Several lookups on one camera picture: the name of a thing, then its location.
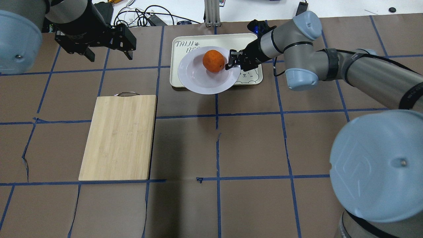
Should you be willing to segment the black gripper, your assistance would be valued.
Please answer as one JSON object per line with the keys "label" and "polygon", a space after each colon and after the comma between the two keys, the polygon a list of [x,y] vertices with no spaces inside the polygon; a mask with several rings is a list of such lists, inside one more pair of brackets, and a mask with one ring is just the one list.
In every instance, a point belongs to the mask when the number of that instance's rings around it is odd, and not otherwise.
{"label": "black gripper", "polygon": [[263,53],[260,46],[260,39],[266,33],[271,32],[277,26],[269,26],[266,21],[252,20],[247,24],[247,29],[257,35],[257,39],[250,42],[243,50],[229,50],[229,56],[225,70],[240,66],[247,72],[258,68],[258,65],[269,61],[271,58]]}
{"label": "black gripper", "polygon": [[86,7],[73,20],[57,23],[55,41],[69,54],[85,56],[90,62],[95,61],[95,53],[89,47],[109,47],[119,50],[129,60],[133,60],[136,50],[136,37],[123,23],[113,29],[108,26],[96,7]]}

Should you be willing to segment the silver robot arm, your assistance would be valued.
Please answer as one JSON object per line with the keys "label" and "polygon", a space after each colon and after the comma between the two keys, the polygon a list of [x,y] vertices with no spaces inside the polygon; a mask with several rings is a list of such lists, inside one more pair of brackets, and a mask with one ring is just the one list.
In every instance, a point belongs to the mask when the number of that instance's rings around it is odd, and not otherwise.
{"label": "silver robot arm", "polygon": [[93,62],[91,47],[107,47],[133,59],[136,37],[123,23],[106,23],[90,0],[2,0],[1,73],[20,74],[33,67],[45,19],[57,28],[55,41],[69,54],[77,53]]}
{"label": "silver robot arm", "polygon": [[422,237],[422,74],[371,49],[315,50],[320,18],[302,12],[280,26],[253,20],[255,40],[227,54],[244,71],[282,56],[292,91],[343,81],[383,106],[352,117],[334,139],[329,177],[343,207],[339,238]]}

